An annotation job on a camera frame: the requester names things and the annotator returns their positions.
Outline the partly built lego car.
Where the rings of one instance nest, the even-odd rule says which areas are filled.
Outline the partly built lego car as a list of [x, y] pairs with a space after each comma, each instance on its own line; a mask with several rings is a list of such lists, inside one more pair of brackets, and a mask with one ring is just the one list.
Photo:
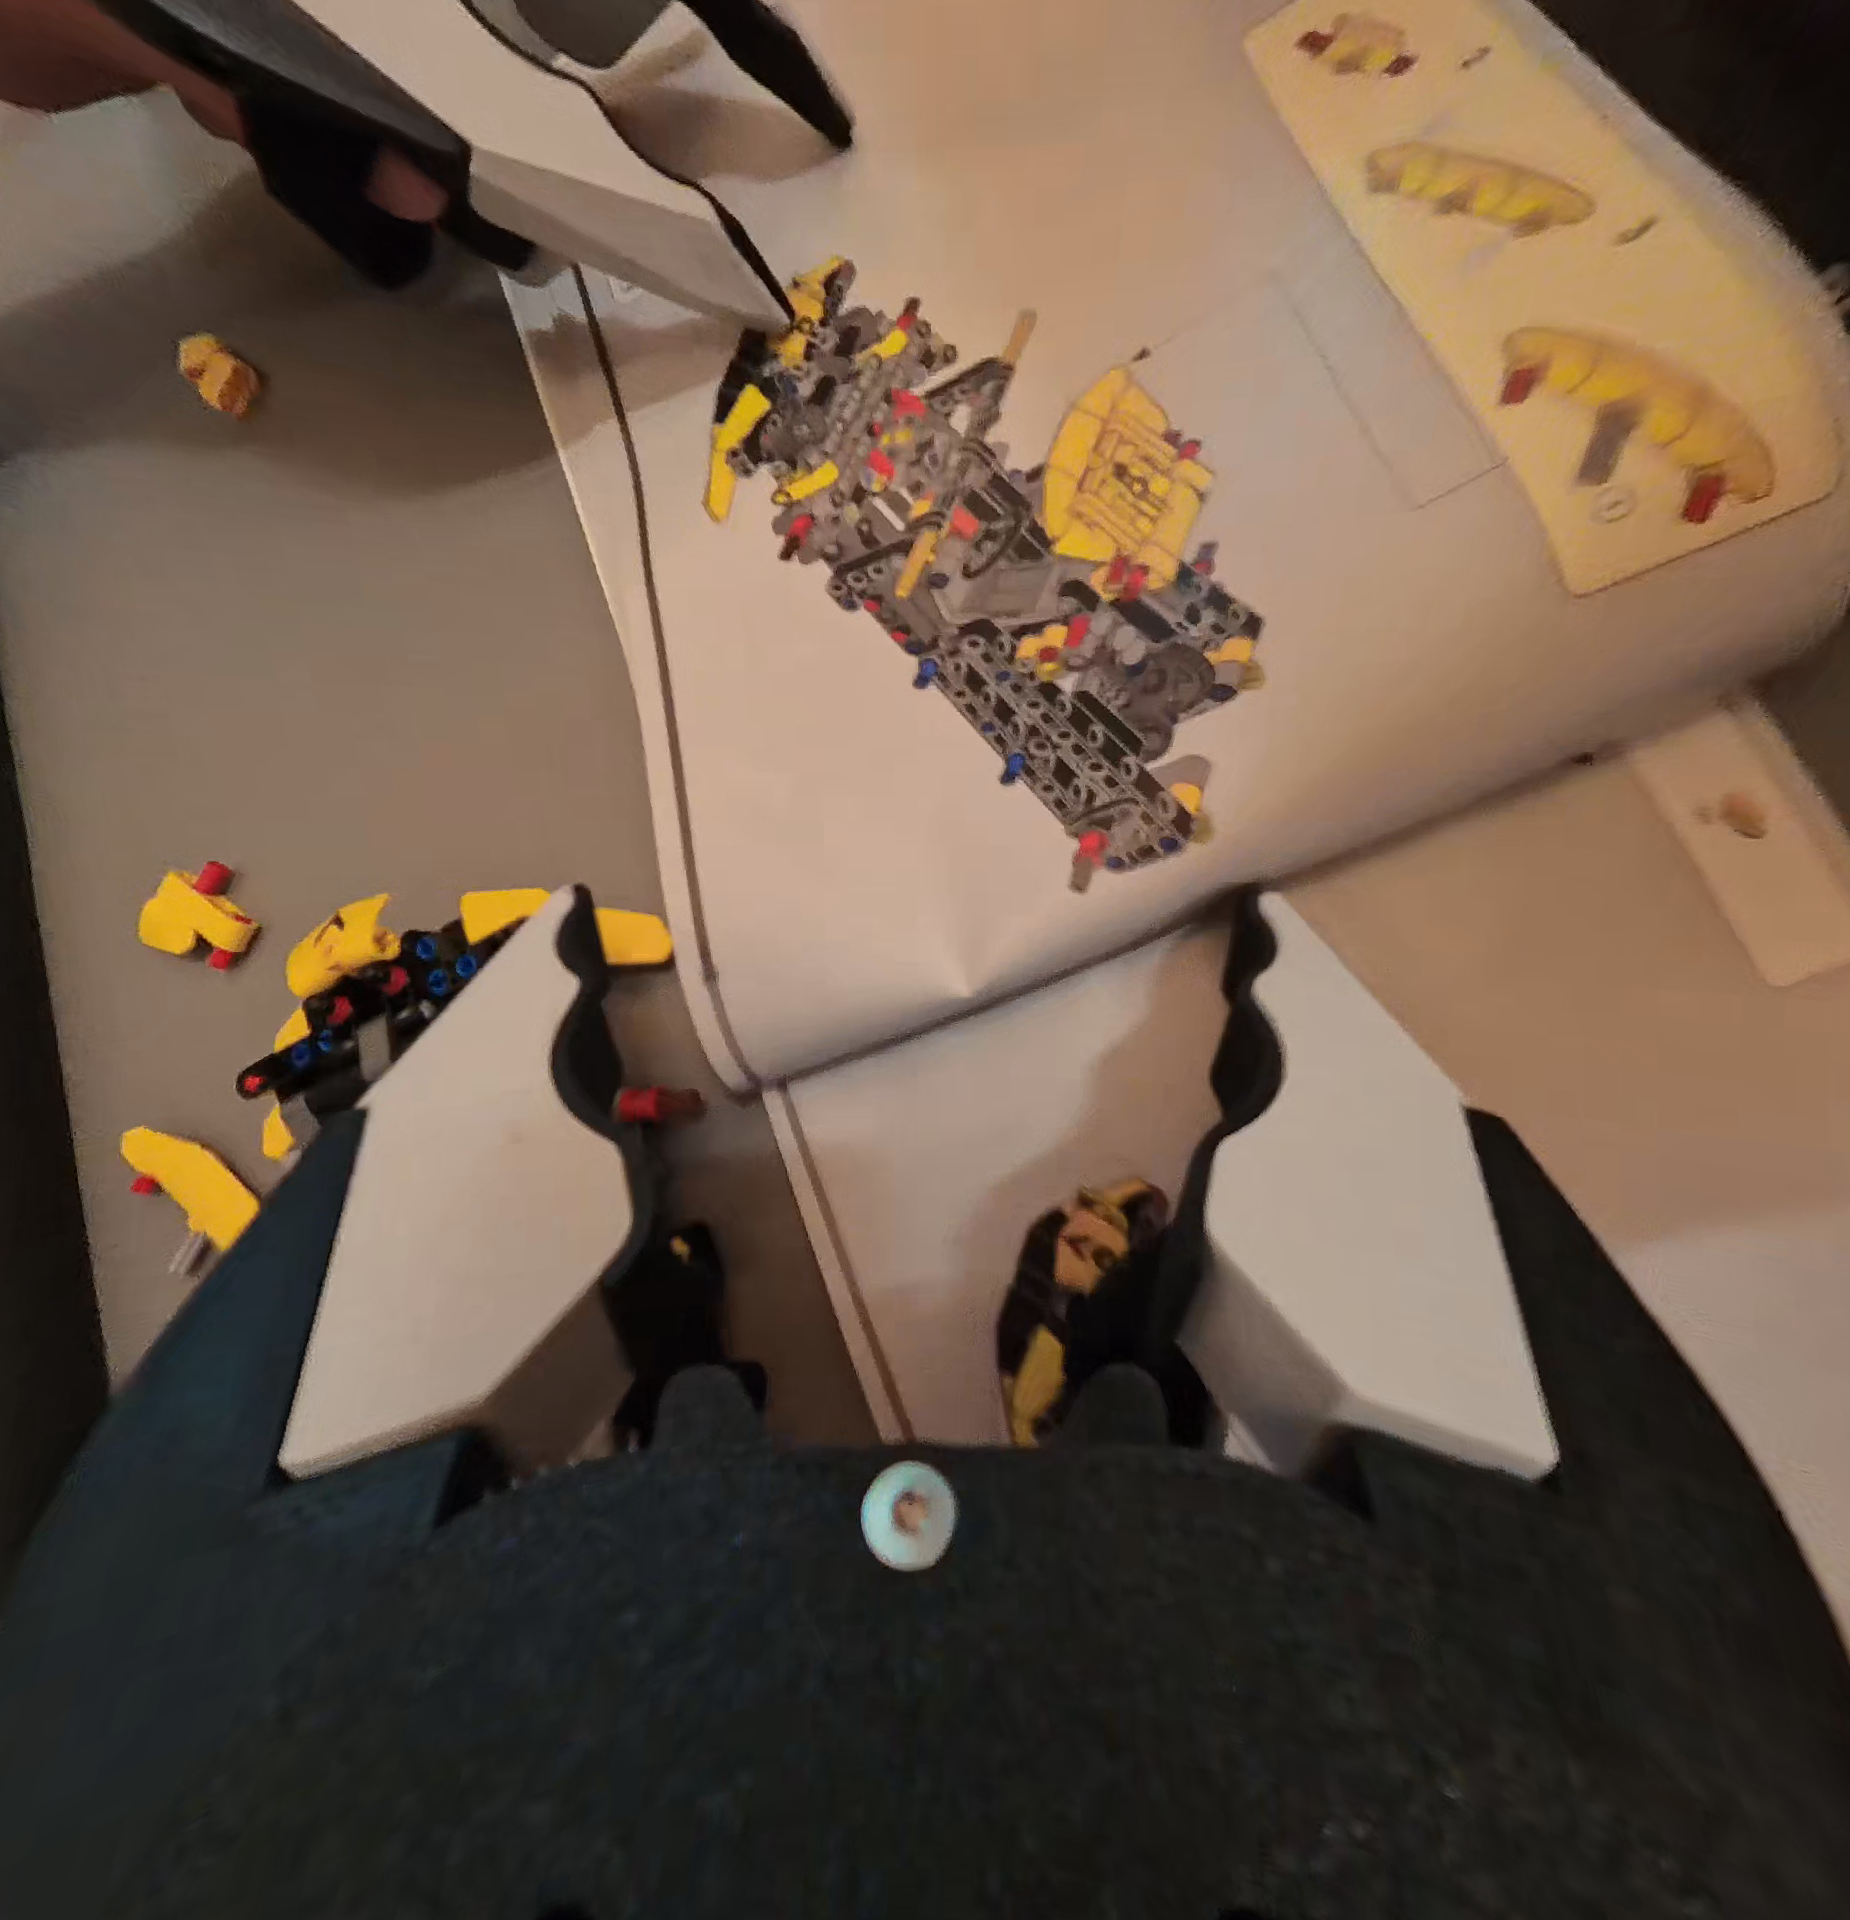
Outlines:
[[441, 927], [386, 927], [386, 895], [351, 900], [287, 958], [297, 1013], [267, 1054], [238, 1076], [261, 1103], [261, 1155], [287, 1167], [319, 1130], [363, 1103], [383, 1076], [526, 938], [526, 969], [506, 983], [499, 1022], [478, 1040], [515, 1040], [526, 1089], [545, 1084], [601, 1136], [698, 1121], [693, 1089], [633, 1082], [608, 1022], [621, 972], [674, 967], [674, 936], [653, 915], [596, 906], [585, 889], [485, 889], [462, 895]]

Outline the yellow lego panel grey pin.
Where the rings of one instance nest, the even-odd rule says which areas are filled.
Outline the yellow lego panel grey pin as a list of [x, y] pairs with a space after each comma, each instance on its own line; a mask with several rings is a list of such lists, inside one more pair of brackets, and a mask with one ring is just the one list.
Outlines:
[[119, 1141], [138, 1198], [165, 1198], [183, 1217], [183, 1242], [167, 1262], [193, 1278], [202, 1262], [224, 1255], [259, 1217], [259, 1198], [200, 1141], [133, 1126]]

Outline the person's left hand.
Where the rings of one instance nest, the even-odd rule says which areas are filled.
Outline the person's left hand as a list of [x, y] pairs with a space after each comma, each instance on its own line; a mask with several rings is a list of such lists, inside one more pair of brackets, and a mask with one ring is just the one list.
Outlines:
[[267, 196], [329, 251], [399, 251], [450, 209], [450, 187], [406, 151], [165, 28], [139, 32], [109, 5], [0, 5], [0, 103], [62, 116], [156, 91], [242, 147]]

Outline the small yellow lego piece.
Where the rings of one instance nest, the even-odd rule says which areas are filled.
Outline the small yellow lego piece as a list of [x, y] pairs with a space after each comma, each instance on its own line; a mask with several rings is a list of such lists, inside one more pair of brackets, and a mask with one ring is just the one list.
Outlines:
[[181, 337], [173, 363], [193, 395], [224, 417], [248, 417], [264, 395], [264, 373], [214, 334]]

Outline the yellow lego piece red pin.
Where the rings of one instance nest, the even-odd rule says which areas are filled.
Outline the yellow lego piece red pin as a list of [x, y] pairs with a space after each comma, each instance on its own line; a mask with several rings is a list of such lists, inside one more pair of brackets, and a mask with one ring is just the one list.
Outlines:
[[167, 869], [138, 910], [138, 943], [213, 972], [240, 967], [261, 938], [261, 922], [231, 899], [234, 881], [238, 869], [221, 862], [206, 862], [195, 874]]

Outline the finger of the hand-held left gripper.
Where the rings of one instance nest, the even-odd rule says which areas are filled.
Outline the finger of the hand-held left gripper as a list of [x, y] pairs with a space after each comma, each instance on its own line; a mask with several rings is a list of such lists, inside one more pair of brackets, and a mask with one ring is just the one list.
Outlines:
[[645, 160], [608, 116], [608, 72], [519, 5], [303, 5], [468, 147], [468, 202], [545, 253], [714, 317], [787, 328], [786, 287], [714, 193]]
[[853, 147], [853, 108], [769, 5], [468, 5], [506, 50], [579, 81], [618, 121], [653, 125], [688, 79], [736, 103], [791, 112], [827, 151]]

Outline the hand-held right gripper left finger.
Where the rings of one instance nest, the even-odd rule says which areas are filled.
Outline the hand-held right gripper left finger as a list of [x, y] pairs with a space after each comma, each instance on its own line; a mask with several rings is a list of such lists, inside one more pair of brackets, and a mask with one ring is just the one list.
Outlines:
[[444, 1432], [510, 1467], [601, 1442], [627, 1385], [601, 1283], [658, 1220], [622, 1126], [613, 969], [665, 967], [665, 927], [559, 889], [463, 899], [474, 972], [361, 1092], [281, 1467], [327, 1475]]

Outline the open instruction booklet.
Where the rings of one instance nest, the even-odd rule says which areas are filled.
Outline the open instruction booklet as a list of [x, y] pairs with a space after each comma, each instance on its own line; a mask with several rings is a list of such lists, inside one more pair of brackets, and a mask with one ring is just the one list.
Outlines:
[[853, 108], [613, 125], [793, 326], [515, 292], [683, 992], [889, 1442], [1003, 1442], [1047, 1191], [1239, 889], [1623, 748], [1850, 603], [1850, 337], [1570, 5], [786, 5]]

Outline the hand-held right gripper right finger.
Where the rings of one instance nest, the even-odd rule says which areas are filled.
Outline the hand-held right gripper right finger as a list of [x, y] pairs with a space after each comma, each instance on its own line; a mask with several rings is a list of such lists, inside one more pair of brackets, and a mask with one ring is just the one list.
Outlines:
[[1278, 895], [1245, 986], [1266, 1106], [1202, 1200], [1186, 1349], [1244, 1456], [1301, 1477], [1373, 1432], [1510, 1477], [1560, 1462], [1460, 1092]]

